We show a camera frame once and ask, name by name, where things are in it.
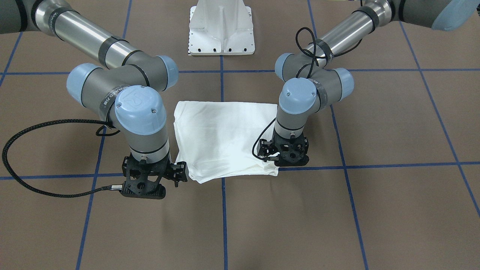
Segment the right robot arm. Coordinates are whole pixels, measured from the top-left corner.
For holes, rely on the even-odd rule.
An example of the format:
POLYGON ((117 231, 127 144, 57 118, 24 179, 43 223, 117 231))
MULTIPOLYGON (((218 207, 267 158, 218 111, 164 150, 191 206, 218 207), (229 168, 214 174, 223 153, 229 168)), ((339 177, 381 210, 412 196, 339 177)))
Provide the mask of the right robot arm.
POLYGON ((166 110, 161 91, 179 78, 168 56, 149 56, 75 11, 65 0, 2 0, 1 33, 40 31, 98 60, 67 77, 69 94, 109 122, 127 139, 126 177, 160 176, 185 182, 186 163, 170 160, 166 110))

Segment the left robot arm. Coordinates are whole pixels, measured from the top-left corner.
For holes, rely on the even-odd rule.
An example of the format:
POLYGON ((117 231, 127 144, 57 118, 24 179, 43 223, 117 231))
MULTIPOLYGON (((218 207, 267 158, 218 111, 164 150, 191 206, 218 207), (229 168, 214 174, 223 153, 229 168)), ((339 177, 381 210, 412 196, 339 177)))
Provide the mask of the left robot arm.
POLYGON ((451 32, 393 21, 334 59, 355 89, 335 103, 345 163, 479 162, 479 17, 451 32))

